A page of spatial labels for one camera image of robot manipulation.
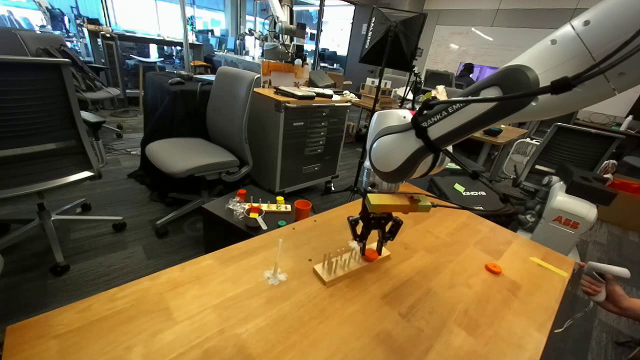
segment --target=human hand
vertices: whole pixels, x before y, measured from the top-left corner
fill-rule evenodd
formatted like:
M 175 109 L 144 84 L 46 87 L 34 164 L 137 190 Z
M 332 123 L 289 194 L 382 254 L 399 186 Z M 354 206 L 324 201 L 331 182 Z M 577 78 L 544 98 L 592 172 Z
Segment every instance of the human hand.
M 584 268 L 584 263 L 579 263 L 581 268 Z M 582 275 L 580 279 L 580 289 L 587 296 L 595 296 L 602 292 L 602 290 L 606 290 L 607 296 L 606 298 L 598 302 L 597 304 L 607 310 L 610 313 L 614 313 L 616 315 L 628 316 L 628 311 L 630 308 L 630 298 L 622 289 L 620 284 L 618 284 L 615 277 L 609 274 L 603 274 L 604 284 L 594 280 L 588 275 Z

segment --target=orange disc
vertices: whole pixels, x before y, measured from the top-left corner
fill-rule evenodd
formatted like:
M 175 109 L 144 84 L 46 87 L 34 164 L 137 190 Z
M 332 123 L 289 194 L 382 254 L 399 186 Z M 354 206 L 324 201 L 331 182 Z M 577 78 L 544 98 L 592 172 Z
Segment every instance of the orange disc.
M 486 271 L 490 272 L 491 274 L 496 274 L 496 275 L 502 274 L 502 268 L 500 267 L 500 265 L 496 263 L 486 263 L 484 264 L 484 268 L 486 269 Z
M 378 258 L 378 252 L 374 249 L 367 248 L 364 250 L 364 259 L 367 261 L 375 261 Z

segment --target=vr controller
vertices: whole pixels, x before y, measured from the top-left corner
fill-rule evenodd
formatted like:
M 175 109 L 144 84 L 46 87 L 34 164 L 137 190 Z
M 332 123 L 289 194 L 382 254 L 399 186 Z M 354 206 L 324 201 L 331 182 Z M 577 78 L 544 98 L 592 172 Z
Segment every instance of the vr controller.
M 624 277 L 628 279 L 631 277 L 631 273 L 627 268 L 621 268 L 619 266 L 595 263 L 593 261 L 589 261 L 587 265 L 584 267 L 584 273 L 590 278 L 598 281 L 601 284 L 604 284 L 604 274 L 609 274 L 617 277 Z M 605 288 L 602 288 L 602 291 L 596 295 L 589 297 L 593 302 L 602 302 L 607 297 L 607 292 Z

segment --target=yellow tape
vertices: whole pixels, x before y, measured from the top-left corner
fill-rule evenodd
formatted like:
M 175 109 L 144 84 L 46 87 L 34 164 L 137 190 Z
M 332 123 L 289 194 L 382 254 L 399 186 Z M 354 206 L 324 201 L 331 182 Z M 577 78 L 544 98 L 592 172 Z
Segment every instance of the yellow tape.
M 562 275 L 564 277 L 569 275 L 566 272 L 564 272 L 564 271 L 556 268 L 555 266 L 553 266 L 553 265 L 551 265 L 549 263 L 546 263 L 546 262 L 544 262 L 544 261 L 542 261 L 542 260 L 540 260 L 538 258 L 529 258 L 529 260 L 533 261 L 534 263 L 540 264 L 540 265 L 544 266 L 545 268 L 548 268 L 549 270 L 555 272 L 556 274 L 560 274 L 560 275 Z

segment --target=abb logo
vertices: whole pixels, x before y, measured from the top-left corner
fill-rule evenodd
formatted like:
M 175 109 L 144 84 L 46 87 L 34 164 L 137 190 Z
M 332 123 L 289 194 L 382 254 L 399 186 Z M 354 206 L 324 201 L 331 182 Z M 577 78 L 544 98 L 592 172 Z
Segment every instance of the abb logo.
M 570 218 L 562 218 L 560 215 L 556 216 L 556 218 L 553 219 L 553 221 L 557 222 L 560 225 L 570 227 L 572 229 L 577 229 L 580 227 L 579 222 L 571 220 Z

